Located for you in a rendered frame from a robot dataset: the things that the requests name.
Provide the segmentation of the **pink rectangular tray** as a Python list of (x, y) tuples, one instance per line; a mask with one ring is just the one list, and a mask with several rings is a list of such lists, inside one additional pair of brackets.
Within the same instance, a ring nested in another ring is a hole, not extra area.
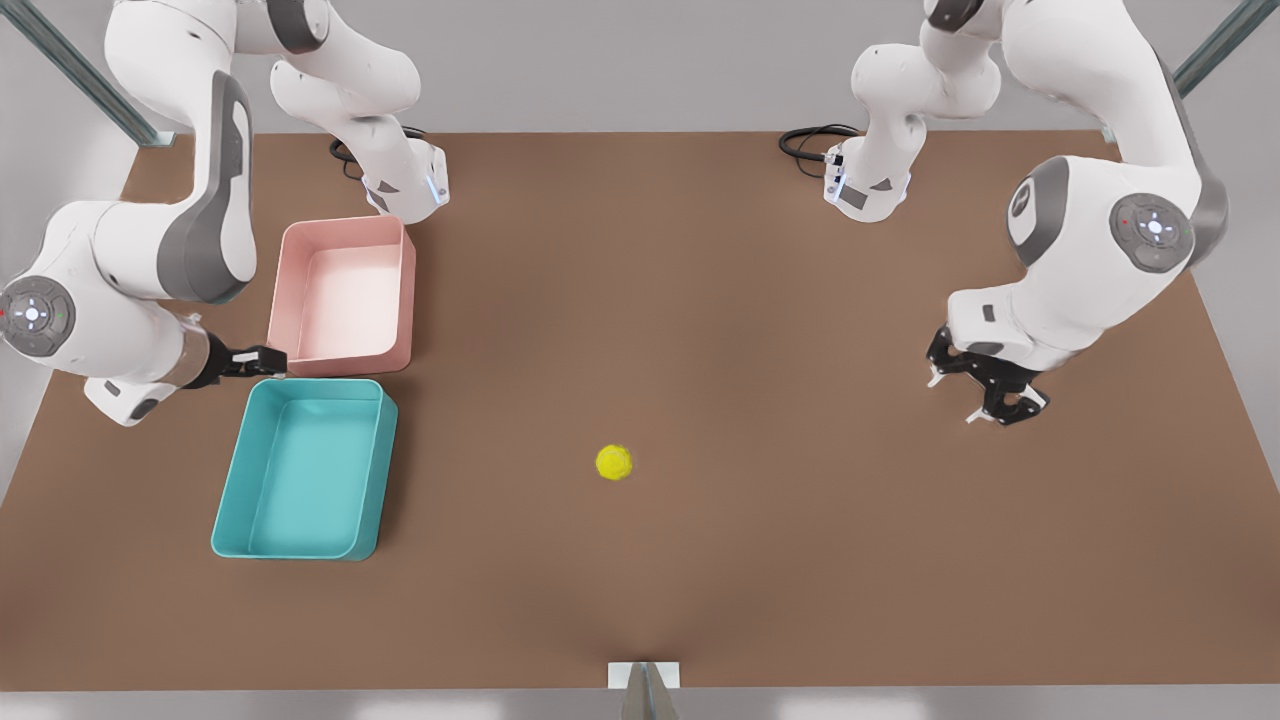
[(282, 236), (268, 343), (303, 378), (406, 369), (416, 247), (396, 217), (297, 222)]

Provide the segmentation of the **teal rectangular tray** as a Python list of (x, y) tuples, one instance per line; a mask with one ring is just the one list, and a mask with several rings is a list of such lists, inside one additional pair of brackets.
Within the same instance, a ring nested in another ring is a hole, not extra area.
[(398, 406), (372, 379), (250, 392), (210, 537), (224, 559), (360, 562), (378, 546)]

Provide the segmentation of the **silver frame post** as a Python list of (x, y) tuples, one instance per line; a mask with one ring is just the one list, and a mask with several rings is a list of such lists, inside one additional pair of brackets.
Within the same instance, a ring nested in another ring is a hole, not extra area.
[(623, 691), (620, 720), (681, 720), (671, 689), (681, 687), (678, 662), (609, 662), (607, 687)]
[(142, 149), (173, 145), (177, 135), (152, 127), (31, 0), (0, 0), (0, 15), (9, 20), (131, 141)]
[(1274, 17), (1280, 0), (1126, 0), (1137, 24), (1164, 26), (1164, 32), (1196, 46), (1179, 61), (1167, 60), (1176, 95), (1185, 101), (1245, 41)]

